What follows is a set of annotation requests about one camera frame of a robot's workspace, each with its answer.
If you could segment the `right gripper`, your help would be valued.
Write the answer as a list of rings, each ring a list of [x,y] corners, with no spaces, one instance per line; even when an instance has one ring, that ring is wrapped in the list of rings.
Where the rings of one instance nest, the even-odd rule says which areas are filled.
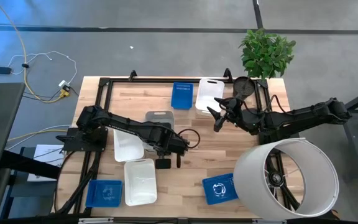
[[[218,103],[218,106],[221,109],[220,112],[209,106],[207,107],[207,110],[215,119],[213,130],[215,132],[219,132],[222,129],[223,124],[227,121],[224,116],[229,114],[228,120],[236,127],[241,128],[249,134],[259,134],[261,115],[257,114],[256,109],[247,110],[242,109],[239,106],[234,107],[233,109],[229,109],[228,106],[232,99],[233,97],[214,98],[214,101]]]

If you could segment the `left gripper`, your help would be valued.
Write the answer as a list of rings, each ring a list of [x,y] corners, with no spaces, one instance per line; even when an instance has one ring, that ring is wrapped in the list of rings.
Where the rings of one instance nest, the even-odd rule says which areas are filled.
[[[188,150],[188,141],[175,133],[163,133],[154,149],[163,155],[177,154],[177,168],[181,168],[181,156]]]

